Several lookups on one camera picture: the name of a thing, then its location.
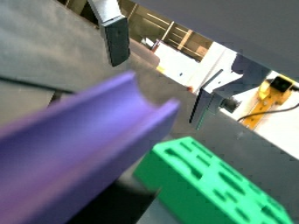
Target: green object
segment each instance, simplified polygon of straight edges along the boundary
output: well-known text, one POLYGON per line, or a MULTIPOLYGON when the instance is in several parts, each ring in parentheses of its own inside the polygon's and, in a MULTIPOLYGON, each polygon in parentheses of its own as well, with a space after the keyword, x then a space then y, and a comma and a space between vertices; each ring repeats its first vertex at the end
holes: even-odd
POLYGON ((283 206, 191 137, 159 143, 135 170, 186 224, 288 224, 283 206))

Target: purple object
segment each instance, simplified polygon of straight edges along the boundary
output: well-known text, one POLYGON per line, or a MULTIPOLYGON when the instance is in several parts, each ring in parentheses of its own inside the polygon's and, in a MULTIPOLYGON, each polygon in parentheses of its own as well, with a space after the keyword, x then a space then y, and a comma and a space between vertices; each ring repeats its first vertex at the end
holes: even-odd
POLYGON ((64 223, 168 134, 127 72, 0 129, 0 223, 64 223))

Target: gray panel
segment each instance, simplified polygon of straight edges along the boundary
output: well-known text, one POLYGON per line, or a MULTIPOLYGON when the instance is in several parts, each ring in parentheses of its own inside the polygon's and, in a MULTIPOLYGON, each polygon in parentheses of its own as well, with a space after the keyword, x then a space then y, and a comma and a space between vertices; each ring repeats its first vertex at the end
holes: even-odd
POLYGON ((299 161, 223 113, 207 113, 195 138, 284 205, 299 221, 299 161))
POLYGON ((81 90, 128 69, 108 64, 100 31, 53 0, 0 5, 0 75, 81 90))
POLYGON ((136 71, 138 85, 150 102, 162 104, 170 98, 175 98, 182 102, 171 136, 174 138, 187 137, 196 133, 195 128, 190 125, 196 95, 188 92, 182 84, 155 71, 154 67, 140 59, 131 61, 131 67, 136 71))
POLYGON ((134 0, 180 25, 299 80, 296 0, 134 0))
POLYGON ((48 107, 53 92, 0 81, 0 127, 48 107))

